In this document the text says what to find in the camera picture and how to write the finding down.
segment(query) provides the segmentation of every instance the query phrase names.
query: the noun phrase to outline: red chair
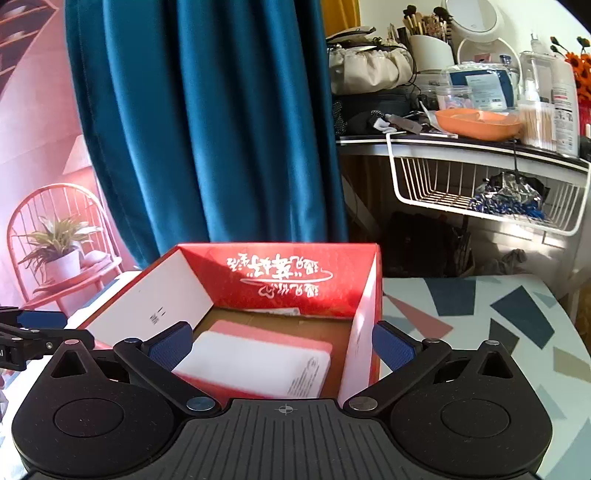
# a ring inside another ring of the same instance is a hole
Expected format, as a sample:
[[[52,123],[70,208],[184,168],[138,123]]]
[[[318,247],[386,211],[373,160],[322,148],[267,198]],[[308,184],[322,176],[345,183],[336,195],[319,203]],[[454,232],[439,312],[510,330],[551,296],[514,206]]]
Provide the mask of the red chair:
[[[80,281],[74,280],[73,284],[62,290],[34,293],[35,289],[44,288],[47,285],[45,269],[40,268],[34,273],[33,269],[26,268],[25,264],[19,265],[18,262],[33,250],[26,237],[19,235],[42,230],[40,216],[50,220],[76,216],[80,221],[102,227],[102,231],[90,235],[89,243],[83,244],[83,252],[100,250],[111,255],[111,262],[106,261],[105,266],[99,271],[93,272],[90,276],[82,275]],[[104,288],[102,278],[107,273],[113,270],[118,274],[122,272],[121,256],[104,208],[90,190],[71,183],[54,183],[28,195],[18,205],[8,222],[7,246],[18,286],[25,300],[22,308],[30,310],[55,301],[60,310],[65,312],[63,297],[90,285],[95,285],[101,291]]]

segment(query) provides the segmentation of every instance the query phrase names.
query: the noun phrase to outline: teal curtain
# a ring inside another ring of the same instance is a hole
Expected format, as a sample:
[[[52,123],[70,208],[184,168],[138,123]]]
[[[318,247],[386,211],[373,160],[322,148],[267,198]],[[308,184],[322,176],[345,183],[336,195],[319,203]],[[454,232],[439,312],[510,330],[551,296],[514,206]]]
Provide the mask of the teal curtain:
[[[139,265],[347,240],[318,0],[66,0],[86,144]]]

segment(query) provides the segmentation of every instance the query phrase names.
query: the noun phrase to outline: yellow curtain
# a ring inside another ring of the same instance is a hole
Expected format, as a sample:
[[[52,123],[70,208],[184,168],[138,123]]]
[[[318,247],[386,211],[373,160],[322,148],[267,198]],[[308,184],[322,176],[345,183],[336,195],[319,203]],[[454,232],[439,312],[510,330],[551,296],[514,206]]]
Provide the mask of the yellow curtain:
[[[358,0],[322,0],[326,36],[361,25]]]

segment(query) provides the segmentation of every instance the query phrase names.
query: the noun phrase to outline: white shelf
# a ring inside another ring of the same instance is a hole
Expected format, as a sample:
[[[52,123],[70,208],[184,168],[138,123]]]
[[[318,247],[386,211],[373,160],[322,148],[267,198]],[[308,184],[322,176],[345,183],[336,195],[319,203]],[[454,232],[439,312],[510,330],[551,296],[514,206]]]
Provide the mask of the white shelf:
[[[590,164],[584,160],[571,161],[518,152],[518,170],[538,178],[550,188],[543,206],[545,219],[480,213],[468,208],[476,188],[483,179],[514,168],[512,150],[458,142],[442,145],[437,140],[395,143],[390,134],[386,137],[386,145],[383,146],[390,157],[394,192],[406,204],[513,223],[565,236],[574,235],[580,228],[591,179]],[[371,148],[381,150],[382,144],[374,144]]]

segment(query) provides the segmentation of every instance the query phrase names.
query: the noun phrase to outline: blue gripper pad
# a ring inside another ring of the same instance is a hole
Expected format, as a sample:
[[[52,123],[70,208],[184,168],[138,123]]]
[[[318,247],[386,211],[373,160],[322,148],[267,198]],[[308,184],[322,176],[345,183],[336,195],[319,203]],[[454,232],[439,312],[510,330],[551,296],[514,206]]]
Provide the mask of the blue gripper pad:
[[[171,372],[193,347],[193,329],[178,322],[142,344],[142,351],[154,362]]]
[[[422,348],[421,342],[383,320],[374,326],[372,344],[374,351],[392,371],[413,360]]]

